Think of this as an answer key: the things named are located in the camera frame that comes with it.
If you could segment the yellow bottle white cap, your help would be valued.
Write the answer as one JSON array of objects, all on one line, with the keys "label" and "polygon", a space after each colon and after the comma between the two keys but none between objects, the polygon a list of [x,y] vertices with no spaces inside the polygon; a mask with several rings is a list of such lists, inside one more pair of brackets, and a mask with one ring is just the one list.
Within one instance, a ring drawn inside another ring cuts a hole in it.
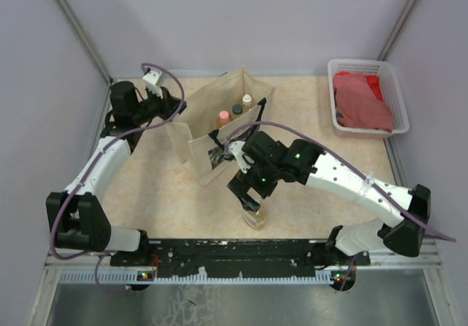
[{"label": "yellow bottle white cap", "polygon": [[244,211],[243,218],[251,228],[260,230],[267,219],[267,212],[263,208],[258,211]]}]

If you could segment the beige canvas tote bag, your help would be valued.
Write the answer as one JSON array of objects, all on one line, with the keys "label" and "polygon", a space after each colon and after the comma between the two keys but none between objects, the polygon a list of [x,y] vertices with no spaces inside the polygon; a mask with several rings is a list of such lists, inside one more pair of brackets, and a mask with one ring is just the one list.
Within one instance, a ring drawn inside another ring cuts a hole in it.
[{"label": "beige canvas tote bag", "polygon": [[[273,109],[275,88],[254,78],[245,68],[227,72],[203,86],[186,99],[186,108],[167,125],[167,133],[178,158],[203,186],[208,185],[229,165],[224,142],[229,134],[232,141],[245,141],[259,126],[244,124],[265,121]],[[219,114],[233,111],[244,95],[252,98],[252,108],[219,128]]]}]

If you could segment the orange bottle pink cap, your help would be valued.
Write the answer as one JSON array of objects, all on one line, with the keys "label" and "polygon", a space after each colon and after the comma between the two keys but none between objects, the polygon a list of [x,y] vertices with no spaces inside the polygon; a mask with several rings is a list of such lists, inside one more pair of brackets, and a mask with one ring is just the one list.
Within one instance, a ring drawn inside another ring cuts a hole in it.
[{"label": "orange bottle pink cap", "polygon": [[216,120],[216,126],[218,128],[222,128],[223,126],[229,124],[232,121],[230,114],[227,110],[222,110],[218,114],[218,118]]}]

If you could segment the clear bottle dark cap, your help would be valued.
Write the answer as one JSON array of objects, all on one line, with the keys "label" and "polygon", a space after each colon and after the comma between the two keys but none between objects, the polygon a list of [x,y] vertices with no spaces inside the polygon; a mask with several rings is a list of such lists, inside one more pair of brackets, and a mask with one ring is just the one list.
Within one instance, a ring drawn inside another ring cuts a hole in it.
[{"label": "clear bottle dark cap", "polygon": [[244,112],[244,108],[240,104],[234,104],[232,107],[232,115],[234,118],[240,117]]}]

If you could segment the amber bottle white cap tall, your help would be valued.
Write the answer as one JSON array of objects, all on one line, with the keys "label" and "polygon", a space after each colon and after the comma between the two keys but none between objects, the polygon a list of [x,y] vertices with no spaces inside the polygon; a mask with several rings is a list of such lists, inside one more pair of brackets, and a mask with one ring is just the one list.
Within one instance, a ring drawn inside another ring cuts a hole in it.
[{"label": "amber bottle white cap tall", "polygon": [[245,112],[251,110],[254,106],[252,97],[249,94],[244,94],[241,100],[241,105]]}]

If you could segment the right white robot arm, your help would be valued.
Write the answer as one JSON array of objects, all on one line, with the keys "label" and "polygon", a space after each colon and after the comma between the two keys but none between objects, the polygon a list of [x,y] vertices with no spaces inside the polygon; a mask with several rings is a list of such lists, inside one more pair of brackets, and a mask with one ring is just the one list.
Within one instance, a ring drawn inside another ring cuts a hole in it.
[{"label": "right white robot arm", "polygon": [[372,175],[357,175],[321,146],[302,139],[285,146],[265,132],[257,132],[247,141],[231,142],[228,152],[239,171],[227,187],[252,227],[263,223],[265,211],[250,192],[265,199],[280,181],[300,183],[337,194],[376,216],[368,222],[332,229],[326,243],[331,262],[344,264],[358,253],[383,248],[404,257],[419,255],[430,216],[431,192],[425,186],[408,189]]}]

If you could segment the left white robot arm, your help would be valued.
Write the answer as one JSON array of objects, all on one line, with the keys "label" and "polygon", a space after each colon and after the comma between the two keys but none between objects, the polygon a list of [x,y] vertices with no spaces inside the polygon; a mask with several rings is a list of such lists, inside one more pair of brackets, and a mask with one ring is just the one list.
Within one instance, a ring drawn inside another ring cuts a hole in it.
[{"label": "left white robot arm", "polygon": [[146,83],[142,96],[134,83],[121,81],[110,87],[110,109],[96,150],[77,178],[63,191],[46,199],[50,226],[50,252],[59,260],[90,253],[126,252],[136,265],[146,264],[152,247],[143,232],[113,226],[102,208],[102,199],[118,170],[136,149],[142,134],[171,122],[185,107],[185,97],[174,97],[157,83]]}]

